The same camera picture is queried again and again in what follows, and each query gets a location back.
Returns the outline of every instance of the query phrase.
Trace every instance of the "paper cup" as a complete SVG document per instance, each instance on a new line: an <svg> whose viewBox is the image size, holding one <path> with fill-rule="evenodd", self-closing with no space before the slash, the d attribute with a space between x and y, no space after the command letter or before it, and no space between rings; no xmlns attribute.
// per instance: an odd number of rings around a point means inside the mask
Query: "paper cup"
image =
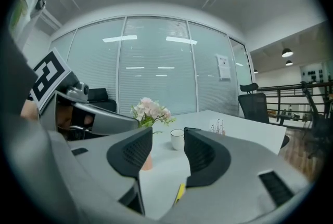
<svg viewBox="0 0 333 224"><path fill-rule="evenodd" d="M171 144L175 150L184 149L184 131L177 129L171 131Z"/></svg>

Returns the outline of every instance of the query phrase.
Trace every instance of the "window blind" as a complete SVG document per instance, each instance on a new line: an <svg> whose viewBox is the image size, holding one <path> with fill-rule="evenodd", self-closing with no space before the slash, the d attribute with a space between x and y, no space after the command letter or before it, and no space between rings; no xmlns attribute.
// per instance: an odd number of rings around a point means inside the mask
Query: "window blind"
<svg viewBox="0 0 333 224"><path fill-rule="evenodd" d="M67 60L69 48L71 46L74 34L75 34L75 31L70 32L70 33L52 41L52 43L50 45L50 50L55 47L65 62Z"/></svg>
<svg viewBox="0 0 333 224"><path fill-rule="evenodd" d="M186 22L128 18L119 61L120 114L130 115L142 97L172 114L196 111L193 57Z"/></svg>
<svg viewBox="0 0 333 224"><path fill-rule="evenodd" d="M238 115L235 62L228 37L216 30L189 23L198 82L199 111L212 110ZM216 55L227 56L230 78L220 79Z"/></svg>
<svg viewBox="0 0 333 224"><path fill-rule="evenodd" d="M124 19L78 29L67 64L90 88L106 88L116 100L116 66Z"/></svg>

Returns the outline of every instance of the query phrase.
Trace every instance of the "white table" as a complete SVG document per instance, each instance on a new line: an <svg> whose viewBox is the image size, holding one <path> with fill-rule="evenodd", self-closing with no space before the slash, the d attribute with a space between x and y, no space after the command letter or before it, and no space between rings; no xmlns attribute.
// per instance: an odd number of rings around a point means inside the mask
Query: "white table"
<svg viewBox="0 0 333 224"><path fill-rule="evenodd" d="M184 127L209 130L209 122L223 119L226 135L256 142L278 154L286 128L237 118L214 111L201 111L177 115L170 126L156 123L154 131L163 131L153 136L153 169L140 171L140 186L146 217L160 219L173 205L179 186L190 176L188 159L184 150L173 150L170 132Z"/></svg>

